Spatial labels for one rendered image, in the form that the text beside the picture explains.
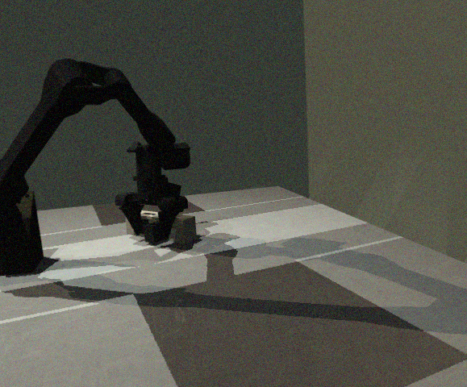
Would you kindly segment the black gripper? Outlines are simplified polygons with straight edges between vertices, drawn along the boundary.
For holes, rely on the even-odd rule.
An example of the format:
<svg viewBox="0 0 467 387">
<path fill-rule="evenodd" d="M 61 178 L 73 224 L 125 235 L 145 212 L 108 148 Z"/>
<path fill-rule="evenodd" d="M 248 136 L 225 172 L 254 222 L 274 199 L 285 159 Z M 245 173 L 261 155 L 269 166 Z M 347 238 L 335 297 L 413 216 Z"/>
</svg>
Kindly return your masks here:
<svg viewBox="0 0 467 387">
<path fill-rule="evenodd" d="M 141 234 L 140 212 L 144 205 L 158 206 L 161 210 L 157 213 L 164 240 L 169 238 L 176 216 L 188 208 L 188 200 L 185 196 L 165 197 L 161 183 L 164 179 L 165 175 L 161 175 L 161 171 L 137 172 L 133 181 L 137 181 L 138 192 L 118 193 L 115 197 L 115 205 L 121 206 L 119 209 L 127 217 L 136 235 Z"/>
</svg>

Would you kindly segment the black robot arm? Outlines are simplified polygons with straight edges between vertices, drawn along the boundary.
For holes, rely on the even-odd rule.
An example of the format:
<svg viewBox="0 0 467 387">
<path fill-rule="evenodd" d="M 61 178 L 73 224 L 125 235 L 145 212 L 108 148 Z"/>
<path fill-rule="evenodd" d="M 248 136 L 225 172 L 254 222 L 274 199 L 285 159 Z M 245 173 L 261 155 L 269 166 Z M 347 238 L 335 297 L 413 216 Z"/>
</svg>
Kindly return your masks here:
<svg viewBox="0 0 467 387">
<path fill-rule="evenodd" d="M 85 106 L 111 99 L 118 99 L 148 142 L 134 141 L 127 149 L 136 152 L 137 172 L 190 165 L 188 143 L 174 144 L 173 133 L 144 105 L 121 70 L 74 59 L 57 60 L 44 79 L 40 102 L 0 160 L 0 238 L 19 235 L 23 216 L 16 203 L 21 203 L 29 189 L 24 174 L 62 120 Z"/>
</svg>

